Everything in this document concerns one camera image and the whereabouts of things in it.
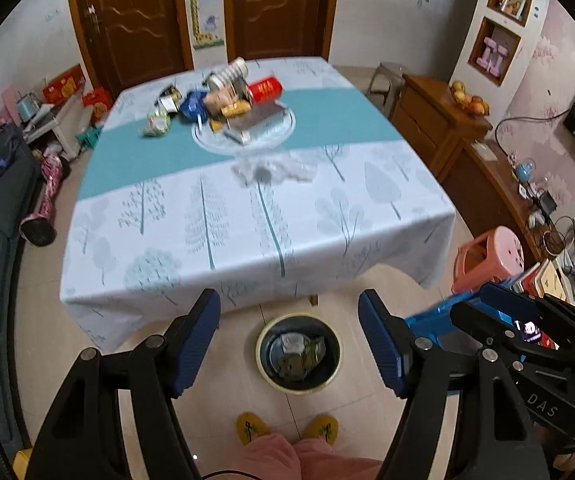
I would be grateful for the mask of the red gift box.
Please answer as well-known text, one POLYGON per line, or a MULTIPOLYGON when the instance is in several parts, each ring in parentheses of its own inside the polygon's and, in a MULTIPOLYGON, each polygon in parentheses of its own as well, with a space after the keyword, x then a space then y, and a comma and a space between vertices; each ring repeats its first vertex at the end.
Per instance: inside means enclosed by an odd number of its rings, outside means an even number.
POLYGON ((85 84, 86 76, 84 76, 81 65, 72 66, 44 86, 42 89, 43 101, 46 104, 63 104, 85 84))

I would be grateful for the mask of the clear plastic wrap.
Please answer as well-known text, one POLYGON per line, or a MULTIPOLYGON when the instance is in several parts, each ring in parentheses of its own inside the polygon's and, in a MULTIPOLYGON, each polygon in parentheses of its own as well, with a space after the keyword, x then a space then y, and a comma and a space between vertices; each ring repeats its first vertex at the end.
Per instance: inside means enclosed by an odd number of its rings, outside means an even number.
POLYGON ((318 166, 289 155, 261 155, 234 162, 233 174, 245 186, 253 184, 280 184, 285 180, 311 182, 318 166))

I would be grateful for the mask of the brown paper cup carrier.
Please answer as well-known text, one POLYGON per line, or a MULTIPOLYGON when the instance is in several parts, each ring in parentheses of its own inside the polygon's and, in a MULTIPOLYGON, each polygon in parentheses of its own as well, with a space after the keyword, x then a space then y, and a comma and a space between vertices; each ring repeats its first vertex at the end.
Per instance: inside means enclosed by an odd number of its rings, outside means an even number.
POLYGON ((309 368, 300 354, 284 354, 278 358, 278 374, 286 382, 300 382, 309 373, 309 368))

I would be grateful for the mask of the wooden side cabinet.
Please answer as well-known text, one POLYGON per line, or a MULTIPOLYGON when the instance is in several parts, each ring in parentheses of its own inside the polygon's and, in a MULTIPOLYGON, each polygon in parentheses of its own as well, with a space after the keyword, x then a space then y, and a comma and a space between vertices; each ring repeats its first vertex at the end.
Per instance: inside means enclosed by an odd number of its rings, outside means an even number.
POLYGON ((447 82, 409 74, 403 80, 391 122, 441 182, 464 145, 484 139, 491 125, 462 110, 447 82))

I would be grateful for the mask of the wooden door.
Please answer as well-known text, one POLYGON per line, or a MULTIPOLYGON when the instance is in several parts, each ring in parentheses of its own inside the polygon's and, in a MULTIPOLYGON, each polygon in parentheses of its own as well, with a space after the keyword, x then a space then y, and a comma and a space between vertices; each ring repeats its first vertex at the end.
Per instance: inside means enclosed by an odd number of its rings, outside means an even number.
POLYGON ((223 0, 226 54, 330 56, 337 0, 223 0))
POLYGON ((121 91, 194 67, 184 0, 68 0, 92 86, 121 91))

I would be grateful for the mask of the rolled patterned mat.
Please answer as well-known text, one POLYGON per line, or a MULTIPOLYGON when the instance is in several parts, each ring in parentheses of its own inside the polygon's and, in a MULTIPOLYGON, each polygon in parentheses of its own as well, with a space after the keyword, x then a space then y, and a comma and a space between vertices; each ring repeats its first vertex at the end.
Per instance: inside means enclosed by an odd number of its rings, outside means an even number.
POLYGON ((34 246, 45 247, 56 239, 54 228, 55 201, 63 180, 69 176, 68 162, 62 156, 48 154, 41 162, 44 188, 38 208, 23 218, 19 225, 22 238, 34 246))

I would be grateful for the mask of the white paper bag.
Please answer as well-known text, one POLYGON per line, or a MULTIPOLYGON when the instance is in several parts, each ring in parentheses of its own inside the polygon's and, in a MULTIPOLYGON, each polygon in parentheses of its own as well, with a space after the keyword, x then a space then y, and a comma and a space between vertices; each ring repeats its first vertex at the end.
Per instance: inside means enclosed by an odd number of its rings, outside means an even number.
POLYGON ((285 354, 299 354, 306 349, 309 339, 300 333, 285 333, 280 336, 281 348, 285 354))

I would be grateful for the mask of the right wooden door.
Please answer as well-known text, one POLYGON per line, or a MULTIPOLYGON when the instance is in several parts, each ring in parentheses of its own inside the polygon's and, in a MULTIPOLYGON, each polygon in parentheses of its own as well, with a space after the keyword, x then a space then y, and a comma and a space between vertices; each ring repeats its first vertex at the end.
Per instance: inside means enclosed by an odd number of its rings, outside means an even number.
POLYGON ((337 0, 223 0, 226 54, 330 56, 337 0))

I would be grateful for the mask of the giraffe height chart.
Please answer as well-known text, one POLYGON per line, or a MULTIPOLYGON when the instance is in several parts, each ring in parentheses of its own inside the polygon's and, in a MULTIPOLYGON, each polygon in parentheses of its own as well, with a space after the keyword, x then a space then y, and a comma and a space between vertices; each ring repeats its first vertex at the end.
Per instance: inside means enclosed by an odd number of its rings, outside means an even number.
POLYGON ((195 50, 223 47, 223 0, 188 0, 190 34, 195 50))

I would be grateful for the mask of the left yellow slipper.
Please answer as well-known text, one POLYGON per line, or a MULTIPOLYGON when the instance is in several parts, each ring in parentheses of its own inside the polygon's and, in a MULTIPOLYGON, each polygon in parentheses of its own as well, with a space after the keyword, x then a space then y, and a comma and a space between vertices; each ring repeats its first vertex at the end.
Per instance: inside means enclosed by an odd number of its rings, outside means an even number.
POLYGON ((266 426, 266 423, 252 412, 238 415, 235 429, 237 437, 243 445, 248 445, 255 439, 270 434, 270 428, 266 426))

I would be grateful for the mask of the pink trouser legs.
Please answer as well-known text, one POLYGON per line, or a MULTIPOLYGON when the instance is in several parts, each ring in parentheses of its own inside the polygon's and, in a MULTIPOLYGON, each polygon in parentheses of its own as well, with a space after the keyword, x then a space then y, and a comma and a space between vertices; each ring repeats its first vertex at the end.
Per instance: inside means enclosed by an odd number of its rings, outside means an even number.
POLYGON ((281 434, 252 440, 234 460, 234 470, 261 479, 375 479, 379 460, 338 455, 322 439, 289 443, 281 434))

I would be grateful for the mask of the stack of books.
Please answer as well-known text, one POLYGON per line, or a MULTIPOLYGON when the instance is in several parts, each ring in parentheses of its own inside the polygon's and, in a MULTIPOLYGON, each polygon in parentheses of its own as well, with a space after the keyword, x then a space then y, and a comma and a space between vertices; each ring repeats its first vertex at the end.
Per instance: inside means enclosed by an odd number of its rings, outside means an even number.
POLYGON ((532 297, 550 295, 575 307, 575 290, 557 260, 545 259, 509 281, 513 292, 532 297))

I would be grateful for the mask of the blue plastic stool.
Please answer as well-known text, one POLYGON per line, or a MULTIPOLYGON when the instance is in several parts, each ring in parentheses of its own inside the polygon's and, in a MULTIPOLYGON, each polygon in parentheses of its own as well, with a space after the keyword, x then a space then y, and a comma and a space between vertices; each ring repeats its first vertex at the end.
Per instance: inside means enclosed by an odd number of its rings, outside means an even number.
POLYGON ((456 328, 450 318, 452 307, 460 301, 468 301, 508 326, 513 325, 513 318, 510 315, 485 304, 479 298, 479 292, 461 292, 461 294, 452 295, 439 301, 429 310, 408 316, 406 322, 415 336, 429 338, 433 344, 438 344, 444 350, 473 356, 481 348, 481 344, 456 328))

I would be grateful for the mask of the blue snack packet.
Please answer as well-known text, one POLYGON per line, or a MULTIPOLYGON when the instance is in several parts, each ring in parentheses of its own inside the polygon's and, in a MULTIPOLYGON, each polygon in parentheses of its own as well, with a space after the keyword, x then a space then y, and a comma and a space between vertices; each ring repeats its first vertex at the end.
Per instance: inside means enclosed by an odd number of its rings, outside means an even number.
POLYGON ((188 121, 193 124, 207 122, 208 112, 204 103, 207 91, 205 90, 190 90, 185 99, 179 106, 179 112, 188 121))

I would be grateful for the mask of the yellow-rimmed black trash bin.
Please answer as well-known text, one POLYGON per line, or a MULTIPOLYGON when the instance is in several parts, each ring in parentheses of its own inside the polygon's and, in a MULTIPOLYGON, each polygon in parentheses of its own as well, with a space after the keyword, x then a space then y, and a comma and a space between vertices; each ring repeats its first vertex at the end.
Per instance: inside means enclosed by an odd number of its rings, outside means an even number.
POLYGON ((318 392, 343 364, 341 337, 330 324, 307 312, 274 318, 259 334, 255 358, 262 378, 294 396, 318 392))

